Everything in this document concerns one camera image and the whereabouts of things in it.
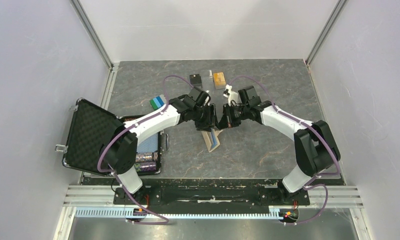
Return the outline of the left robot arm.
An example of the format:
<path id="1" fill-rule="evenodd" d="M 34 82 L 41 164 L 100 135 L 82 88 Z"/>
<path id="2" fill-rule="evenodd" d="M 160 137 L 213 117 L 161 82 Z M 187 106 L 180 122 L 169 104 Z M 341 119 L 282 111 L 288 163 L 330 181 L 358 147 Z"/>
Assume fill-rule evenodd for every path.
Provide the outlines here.
<path id="1" fill-rule="evenodd" d="M 117 122 L 100 148 L 97 169 L 111 172 L 126 197 L 133 204 L 145 198 L 143 182 L 136 169 L 138 145 L 150 136 L 184 122 L 193 121 L 197 130 L 211 130 L 216 110 L 206 99 L 194 100 L 188 95 L 170 99 L 164 106 L 136 120 Z"/>

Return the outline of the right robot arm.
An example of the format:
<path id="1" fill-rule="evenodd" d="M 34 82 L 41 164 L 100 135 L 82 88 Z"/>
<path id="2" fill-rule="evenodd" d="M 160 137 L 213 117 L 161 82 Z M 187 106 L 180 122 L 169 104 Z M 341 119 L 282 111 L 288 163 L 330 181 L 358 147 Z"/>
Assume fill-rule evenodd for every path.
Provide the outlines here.
<path id="1" fill-rule="evenodd" d="M 258 105 L 247 103 L 226 103 L 218 124 L 221 129 L 235 128 L 244 120 L 252 120 L 260 125 L 277 130 L 293 141 L 296 165 L 286 175 L 277 189 L 277 199 L 290 204 L 297 198 L 297 191 L 321 176 L 327 176 L 326 169 L 336 167 L 340 173 L 339 149 L 329 125 L 298 118 L 273 105 L 270 101 Z"/>

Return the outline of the beige leather card holder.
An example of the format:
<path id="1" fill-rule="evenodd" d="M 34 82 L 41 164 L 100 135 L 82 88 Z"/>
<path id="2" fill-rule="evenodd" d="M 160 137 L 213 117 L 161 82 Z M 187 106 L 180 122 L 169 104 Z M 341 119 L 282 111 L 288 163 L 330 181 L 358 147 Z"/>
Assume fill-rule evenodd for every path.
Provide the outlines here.
<path id="1" fill-rule="evenodd" d="M 221 143 L 218 136 L 223 131 L 224 130 L 215 130 L 215 129 L 212 129 L 211 131 L 201 131 L 207 151 L 209 153 L 213 152 L 217 147 L 220 146 Z"/>

